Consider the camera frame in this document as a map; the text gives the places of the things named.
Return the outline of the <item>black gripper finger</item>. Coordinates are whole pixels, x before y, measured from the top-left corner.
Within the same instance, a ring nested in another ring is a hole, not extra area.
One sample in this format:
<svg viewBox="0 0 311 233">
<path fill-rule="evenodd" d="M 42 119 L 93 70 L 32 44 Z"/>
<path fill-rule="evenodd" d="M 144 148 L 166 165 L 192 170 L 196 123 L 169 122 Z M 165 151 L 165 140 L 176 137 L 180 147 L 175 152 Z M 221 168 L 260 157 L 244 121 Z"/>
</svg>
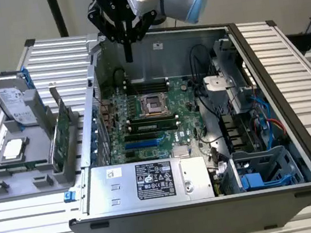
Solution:
<svg viewBox="0 0 311 233">
<path fill-rule="evenodd" d="M 123 45 L 126 62 L 129 63 L 129 51 L 125 38 L 122 37 L 121 32 L 113 24 L 111 24 L 102 14 L 102 11 L 97 2 L 90 3 L 87 11 L 89 21 L 110 41 L 117 42 Z"/>
<path fill-rule="evenodd" d="M 152 10 L 147 12 L 139 19 L 139 21 L 132 26 L 132 21 L 126 21 L 126 42 L 127 42 L 127 50 L 129 55 L 129 62 L 133 62 L 133 54 L 131 50 L 132 43 L 136 43 L 137 41 L 141 41 L 145 36 L 146 32 L 149 30 L 149 27 L 153 24 L 155 18 L 157 16 L 157 12 Z"/>
</svg>

